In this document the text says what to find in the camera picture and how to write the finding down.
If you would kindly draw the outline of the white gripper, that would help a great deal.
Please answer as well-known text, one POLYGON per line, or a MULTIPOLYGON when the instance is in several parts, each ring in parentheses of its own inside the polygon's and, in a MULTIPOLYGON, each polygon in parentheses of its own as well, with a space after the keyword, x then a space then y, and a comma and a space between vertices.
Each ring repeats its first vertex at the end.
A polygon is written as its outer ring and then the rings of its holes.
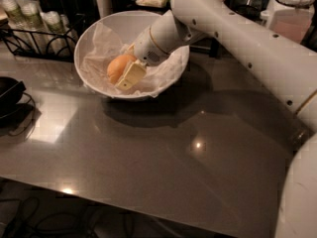
POLYGON ((180 47, 191 45, 205 35, 181 23, 168 10, 143 30, 126 49, 137 60, 129 61, 115 87, 128 90, 146 75, 146 65, 158 66, 180 47))

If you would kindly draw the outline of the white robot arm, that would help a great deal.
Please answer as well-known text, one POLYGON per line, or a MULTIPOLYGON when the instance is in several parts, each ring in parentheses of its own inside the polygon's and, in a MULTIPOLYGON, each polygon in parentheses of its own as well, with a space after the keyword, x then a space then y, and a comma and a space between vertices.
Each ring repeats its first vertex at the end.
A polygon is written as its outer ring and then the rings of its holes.
POLYGON ((170 0, 171 9, 128 47, 135 56, 116 86, 136 85, 148 66, 204 35, 215 38, 314 135, 293 158, 274 238, 317 238, 317 55, 230 10, 221 0, 170 0))

